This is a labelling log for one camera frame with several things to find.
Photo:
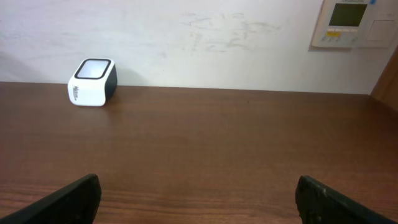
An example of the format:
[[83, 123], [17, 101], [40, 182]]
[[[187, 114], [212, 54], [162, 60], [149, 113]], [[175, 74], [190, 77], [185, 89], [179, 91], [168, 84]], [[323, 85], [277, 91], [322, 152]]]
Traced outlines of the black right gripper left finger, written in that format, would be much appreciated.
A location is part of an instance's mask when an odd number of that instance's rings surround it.
[[1, 218], [1, 223], [92, 224], [100, 201], [99, 178], [96, 174], [88, 174], [33, 204]]

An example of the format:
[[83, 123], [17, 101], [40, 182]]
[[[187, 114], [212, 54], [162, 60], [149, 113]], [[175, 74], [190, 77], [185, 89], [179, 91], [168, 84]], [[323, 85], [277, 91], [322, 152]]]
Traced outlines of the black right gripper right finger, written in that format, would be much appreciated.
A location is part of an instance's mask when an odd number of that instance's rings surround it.
[[308, 175], [298, 180], [295, 203], [303, 224], [397, 224]]

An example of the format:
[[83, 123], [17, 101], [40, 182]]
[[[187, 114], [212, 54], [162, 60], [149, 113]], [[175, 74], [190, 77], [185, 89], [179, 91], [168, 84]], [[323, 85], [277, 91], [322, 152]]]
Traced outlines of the white black barcode scanner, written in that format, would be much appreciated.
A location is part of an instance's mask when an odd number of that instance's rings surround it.
[[87, 58], [70, 78], [67, 90], [72, 104], [104, 106], [114, 95], [118, 76], [114, 60]]

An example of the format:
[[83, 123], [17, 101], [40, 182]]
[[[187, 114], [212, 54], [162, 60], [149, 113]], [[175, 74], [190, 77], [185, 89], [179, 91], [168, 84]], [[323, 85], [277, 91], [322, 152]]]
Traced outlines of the brown wooden side panel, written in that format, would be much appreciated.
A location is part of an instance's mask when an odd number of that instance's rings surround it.
[[372, 98], [394, 111], [397, 111], [397, 60], [398, 49], [395, 49], [371, 92]]

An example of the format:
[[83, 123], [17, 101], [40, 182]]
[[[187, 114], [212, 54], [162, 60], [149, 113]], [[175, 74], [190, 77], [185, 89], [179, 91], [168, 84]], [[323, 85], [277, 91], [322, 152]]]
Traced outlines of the white wall control panel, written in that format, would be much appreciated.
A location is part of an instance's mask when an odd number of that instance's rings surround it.
[[397, 0], [324, 0], [311, 46], [388, 47], [397, 32]]

